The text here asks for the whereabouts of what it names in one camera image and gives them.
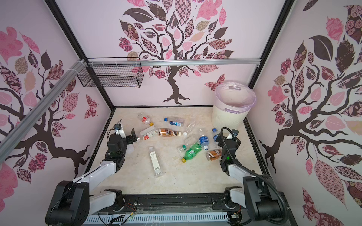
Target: black cable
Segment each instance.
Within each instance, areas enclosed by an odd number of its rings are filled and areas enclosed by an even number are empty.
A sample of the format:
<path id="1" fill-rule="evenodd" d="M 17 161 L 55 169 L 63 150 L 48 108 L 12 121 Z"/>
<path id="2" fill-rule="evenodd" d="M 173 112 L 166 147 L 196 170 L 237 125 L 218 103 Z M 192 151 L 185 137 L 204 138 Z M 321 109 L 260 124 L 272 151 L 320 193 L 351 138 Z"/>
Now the black cable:
<path id="1" fill-rule="evenodd" d="M 275 224 L 275 225 L 282 225 L 282 224 L 284 224 L 284 223 L 287 222 L 287 220 L 288 220 L 288 213 L 287 213 L 287 207 L 286 207 L 286 204 L 285 204 L 285 202 L 284 202 L 283 197 L 280 195 L 280 193 L 277 191 L 277 189 L 276 189 L 269 181 L 267 181 L 265 178 L 263 178 L 263 177 L 260 176 L 259 174 L 251 171 L 250 169 L 246 168 L 245 166 L 243 166 L 242 164 L 238 163 L 238 161 L 235 160 L 235 158 L 231 155 L 229 149 L 228 149 L 227 146 L 226 146 L 225 138 L 224 138 L 224 136 L 223 136 L 223 130 L 224 130 L 224 129 L 228 130 L 228 131 L 231 133 L 232 138 L 233 138 L 234 140 L 235 140 L 235 135 L 234 135 L 234 134 L 232 133 L 232 131 L 231 131 L 229 128 L 227 128 L 227 127 L 223 127 L 223 128 L 221 128 L 221 130 L 220 130 L 221 140 L 223 141 L 224 146 L 225 146 L 225 148 L 226 148 L 226 150 L 227 150 L 227 153 L 229 154 L 231 160 L 232 160 L 238 167 L 244 169 L 245 171 L 247 171 L 247 172 L 250 173 L 251 175 L 257 177 L 258 179 L 260 179 L 260 180 L 262 180 L 262 181 L 264 181 L 264 183 L 266 183 L 266 184 L 270 187 L 270 189 L 277 195 L 277 197 L 278 197 L 278 199 L 279 199 L 279 201 L 280 201 L 280 203 L 281 203 L 281 205 L 282 205 L 282 209 L 283 209 L 282 219 L 281 219 L 281 220 L 267 219 L 267 221 L 270 222 L 270 223 L 273 223 L 273 224 Z"/>

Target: pink wall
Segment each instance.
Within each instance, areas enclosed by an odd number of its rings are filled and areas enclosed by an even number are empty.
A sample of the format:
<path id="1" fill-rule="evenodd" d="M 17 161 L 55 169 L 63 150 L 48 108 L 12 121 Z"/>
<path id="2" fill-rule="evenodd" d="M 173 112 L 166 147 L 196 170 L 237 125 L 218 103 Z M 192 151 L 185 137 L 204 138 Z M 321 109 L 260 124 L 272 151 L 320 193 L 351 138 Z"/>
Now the pink wall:
<path id="1" fill-rule="evenodd" d="M 297 1 L 254 88 L 248 118 L 301 226 L 361 224 L 361 27 L 361 1 Z"/>
<path id="2" fill-rule="evenodd" d="M 77 59 L 42 0 L 2 2 L 1 140 Z M 55 186 L 84 172 L 109 113 L 96 88 L 67 86 L 0 166 L 1 225 L 45 225 Z"/>

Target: green plastic bottle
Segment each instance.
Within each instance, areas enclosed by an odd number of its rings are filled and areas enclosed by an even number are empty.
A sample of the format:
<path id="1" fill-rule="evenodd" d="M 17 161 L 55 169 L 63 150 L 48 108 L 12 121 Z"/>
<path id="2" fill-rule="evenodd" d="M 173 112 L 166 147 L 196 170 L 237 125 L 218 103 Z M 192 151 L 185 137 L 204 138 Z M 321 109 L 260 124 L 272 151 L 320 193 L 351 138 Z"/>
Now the green plastic bottle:
<path id="1" fill-rule="evenodd" d="M 191 145 L 190 149 L 186 151 L 185 157 L 181 159 L 182 162 L 186 162 L 190 159 L 193 159 L 197 153 L 199 153 L 202 150 L 202 147 L 199 145 L 198 142 Z"/>

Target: white bottle label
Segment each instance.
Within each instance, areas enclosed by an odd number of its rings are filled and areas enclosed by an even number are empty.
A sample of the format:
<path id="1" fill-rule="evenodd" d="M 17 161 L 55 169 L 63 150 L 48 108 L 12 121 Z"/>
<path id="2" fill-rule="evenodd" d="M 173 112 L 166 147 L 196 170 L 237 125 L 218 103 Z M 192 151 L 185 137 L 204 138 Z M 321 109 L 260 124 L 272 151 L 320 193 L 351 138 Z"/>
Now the white bottle label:
<path id="1" fill-rule="evenodd" d="M 152 165 L 154 170 L 159 170 L 160 169 L 160 165 L 158 163 L 157 157 L 156 157 L 156 153 L 155 152 L 150 152 L 150 156 L 151 156 L 151 161 L 152 161 Z"/>

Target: tree wall decal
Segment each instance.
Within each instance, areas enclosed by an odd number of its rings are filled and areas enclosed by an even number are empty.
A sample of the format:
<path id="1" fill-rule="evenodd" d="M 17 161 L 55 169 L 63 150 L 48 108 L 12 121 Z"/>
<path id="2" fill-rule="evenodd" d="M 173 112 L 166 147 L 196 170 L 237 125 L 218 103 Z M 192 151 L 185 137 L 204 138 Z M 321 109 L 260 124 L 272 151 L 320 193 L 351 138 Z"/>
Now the tree wall decal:
<path id="1" fill-rule="evenodd" d="M 147 7 L 144 1 L 129 0 L 136 7 Z M 197 12 L 196 18 L 190 18 L 193 8 L 191 2 L 202 3 Z M 226 20 L 226 11 L 222 7 L 222 0 L 175 0 L 175 10 L 171 11 L 173 0 L 162 0 L 148 2 L 148 10 L 142 8 L 131 8 L 123 15 L 129 15 L 137 22 L 129 23 L 120 20 L 122 30 L 127 38 L 121 38 L 119 47 L 129 52 L 128 57 L 140 57 L 142 60 L 167 60 L 173 59 L 227 59 L 233 53 L 230 50 L 223 50 L 226 45 L 232 42 L 231 39 L 225 41 L 221 39 L 228 27 L 222 27 Z M 219 15 L 215 21 L 211 17 Z M 198 18 L 206 20 L 194 22 Z M 154 22 L 150 27 L 144 27 L 144 23 Z M 140 49 L 140 52 L 131 51 L 133 48 Z M 201 76 L 202 73 L 209 73 L 217 69 L 216 65 L 199 65 L 196 68 L 188 65 L 162 66 L 162 67 L 142 67 L 144 72 L 148 71 L 150 77 L 153 75 L 158 79 L 166 78 L 172 87 L 173 93 L 166 101 L 174 100 L 176 104 L 179 100 L 187 100 L 180 94 L 180 89 L 176 84 L 175 76 L 189 76 L 194 73 Z"/>
<path id="2" fill-rule="evenodd" d="M 350 20 L 361 18 L 361 6 L 349 5 L 346 8 L 347 24 Z M 343 23 L 338 18 L 328 18 L 329 37 L 342 37 L 343 28 Z M 266 150 L 267 164 L 270 159 L 276 173 L 275 155 L 281 142 L 291 137 L 290 145 L 296 145 L 297 155 L 302 155 L 302 151 L 305 150 L 306 171 L 309 175 L 313 172 L 314 161 L 314 172 L 330 194 L 345 206 L 345 185 L 355 202 L 362 207 L 362 184 L 350 181 L 361 180 L 362 177 L 360 173 L 348 167 L 360 164 L 362 156 L 349 154 L 348 149 L 337 150 L 333 146 L 342 143 L 354 145 L 357 149 L 362 148 L 360 142 L 348 137 L 352 133 L 362 135 L 362 121 L 355 119 L 362 116 L 362 101 L 350 103 L 352 97 L 354 99 L 362 95 L 362 64 L 358 64 L 359 59 L 355 57 L 353 47 L 354 41 L 359 47 L 362 44 L 361 32 L 356 29 L 350 30 L 351 26 L 346 25 L 346 32 L 336 50 L 328 37 L 317 35 L 310 38 L 314 42 L 314 51 L 307 50 L 303 42 L 297 49 L 293 62 L 290 58 L 282 62 L 282 75 L 274 80 L 275 85 L 268 91 L 271 101 L 276 104 L 271 110 L 276 113 L 275 122 L 278 124 L 276 139 L 272 146 L 262 141 L 260 143 Z M 338 72 L 323 64 L 314 63 L 315 57 L 322 60 L 318 62 L 329 61 L 326 65 L 334 63 Z M 350 68 L 354 61 L 357 61 L 354 65 L 359 65 L 358 69 Z M 351 119 L 342 120 L 342 115 Z M 342 163 L 347 166 L 333 168 L 323 162 L 321 156 L 332 164 Z"/>

